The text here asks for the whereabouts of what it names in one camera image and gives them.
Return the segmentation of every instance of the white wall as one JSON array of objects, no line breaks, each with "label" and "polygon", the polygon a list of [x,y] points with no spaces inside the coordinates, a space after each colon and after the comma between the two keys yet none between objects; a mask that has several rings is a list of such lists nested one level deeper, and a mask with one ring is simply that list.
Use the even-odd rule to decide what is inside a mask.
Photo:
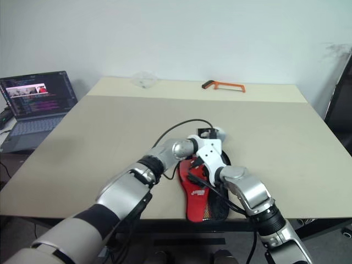
[{"label": "white wall", "polygon": [[0,76],[297,84],[323,115],[352,46],[351,0],[0,0]]}]

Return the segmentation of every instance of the black cable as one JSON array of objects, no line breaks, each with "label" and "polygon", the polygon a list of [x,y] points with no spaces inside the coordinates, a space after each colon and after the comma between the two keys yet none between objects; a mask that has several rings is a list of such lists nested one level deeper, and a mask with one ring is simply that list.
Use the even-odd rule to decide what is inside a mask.
[{"label": "black cable", "polygon": [[6,173],[7,173],[7,176],[11,179],[12,177],[10,176],[10,173],[9,173],[9,170],[7,169],[7,167],[6,167],[2,162],[0,162],[0,164],[1,164],[2,166],[4,166],[4,168],[5,168],[5,170],[6,170]]},{"label": "black cable", "polygon": [[249,252],[246,264],[249,264],[249,262],[251,262],[251,259],[253,257],[254,251],[255,251],[255,247],[257,245],[257,231],[256,230],[253,231],[253,235],[254,235],[253,236],[253,244],[252,244],[251,251]]},{"label": "black cable", "polygon": [[9,133],[9,132],[11,132],[11,129],[2,131],[2,132],[0,133],[0,136],[1,136],[2,134]]},{"label": "black cable", "polygon": [[35,236],[35,239],[38,239],[38,236],[37,236],[37,224],[34,224],[34,236]]},{"label": "black cable", "polygon": [[195,122],[195,121],[200,121],[200,122],[207,123],[211,128],[213,128],[213,125],[212,125],[209,121],[207,121],[207,120],[200,119],[200,118],[189,119],[189,120],[183,121],[183,122],[181,122],[181,123],[178,123],[178,124],[176,124],[176,125],[170,127],[168,130],[166,130],[166,131],[157,139],[157,141],[154,143],[154,145],[152,146],[152,148],[155,147],[156,145],[158,145],[158,143],[160,142],[160,140],[161,140],[167,133],[169,133],[171,130],[173,130],[174,128],[179,127],[180,125],[183,125],[183,124],[185,124],[185,123]]},{"label": "black cable", "polygon": [[203,185],[207,186],[209,189],[211,189],[214,193],[216,193],[221,199],[224,200],[224,202],[227,204],[227,206],[232,210],[235,211],[237,213],[240,213],[241,215],[246,216],[246,211],[244,211],[242,208],[238,207],[237,205],[235,205],[233,202],[231,202],[229,199],[227,199],[226,197],[224,197],[217,189],[215,189],[210,183],[208,183],[207,181],[200,179],[199,177],[195,176],[194,174],[192,174],[190,171],[188,171],[188,175],[192,177],[193,180],[196,180],[200,183],[202,183]]},{"label": "black cable", "polygon": [[124,244],[122,245],[122,248],[121,248],[121,250],[119,252],[119,255],[115,258],[113,253],[111,254],[111,260],[112,260],[113,264],[121,264],[126,259],[127,255],[128,255],[128,252],[129,252],[130,240],[131,240],[133,232],[134,232],[134,230],[135,230],[135,228],[137,226],[137,222],[138,222],[139,218],[140,218],[140,214],[139,214],[139,216],[137,216],[135,218],[135,220],[131,224],[130,232],[129,232]]},{"label": "black cable", "polygon": [[180,166],[180,161],[176,164],[176,166],[175,166],[175,168],[174,168],[174,171],[173,171],[173,173],[172,173],[171,178],[169,178],[168,176],[166,176],[165,173],[163,173],[163,175],[165,176],[165,178],[167,178],[168,180],[172,180],[172,179],[175,177],[176,170],[179,168],[179,166]]}]

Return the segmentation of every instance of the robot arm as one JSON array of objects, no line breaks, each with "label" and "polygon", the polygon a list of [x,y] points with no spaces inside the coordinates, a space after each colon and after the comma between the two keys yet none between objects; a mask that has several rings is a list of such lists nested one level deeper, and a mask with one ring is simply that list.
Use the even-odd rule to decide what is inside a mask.
[{"label": "robot arm", "polygon": [[265,185],[244,167],[226,166],[215,147],[205,146],[197,151],[209,171],[209,181],[215,186],[223,182],[241,202],[247,218],[258,231],[268,250],[269,264],[309,263],[312,258],[291,224],[283,218]]}]

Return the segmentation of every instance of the floor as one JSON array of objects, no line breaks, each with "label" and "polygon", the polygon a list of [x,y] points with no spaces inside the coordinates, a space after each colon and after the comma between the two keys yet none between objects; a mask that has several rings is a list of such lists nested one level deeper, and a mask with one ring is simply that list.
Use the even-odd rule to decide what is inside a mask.
[{"label": "floor", "polygon": [[[37,226],[37,235],[47,231],[47,228]],[[0,233],[0,263],[4,263],[9,257],[21,248],[28,247],[35,239],[34,224],[21,218],[11,218],[2,225]],[[170,238],[225,238],[226,245],[209,246],[154,246],[157,239]],[[245,263],[252,244],[251,233],[210,233],[210,234],[135,234],[128,256],[124,263],[142,264],[156,251],[168,251],[175,257],[175,263],[201,264],[209,263],[211,253],[218,249],[229,250],[239,263]],[[339,230],[313,238],[305,242],[315,263],[351,264],[352,263],[352,239],[343,237]],[[251,263],[266,263],[264,248],[258,241],[257,248]],[[93,263],[102,263],[104,257],[92,260]]]}]

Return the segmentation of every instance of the laptop screen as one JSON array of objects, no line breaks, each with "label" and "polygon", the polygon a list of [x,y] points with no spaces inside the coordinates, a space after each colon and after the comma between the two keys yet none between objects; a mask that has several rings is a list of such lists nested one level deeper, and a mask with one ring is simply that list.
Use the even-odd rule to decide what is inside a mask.
[{"label": "laptop screen", "polygon": [[77,103],[66,71],[1,78],[0,89],[16,118],[65,113]]}]

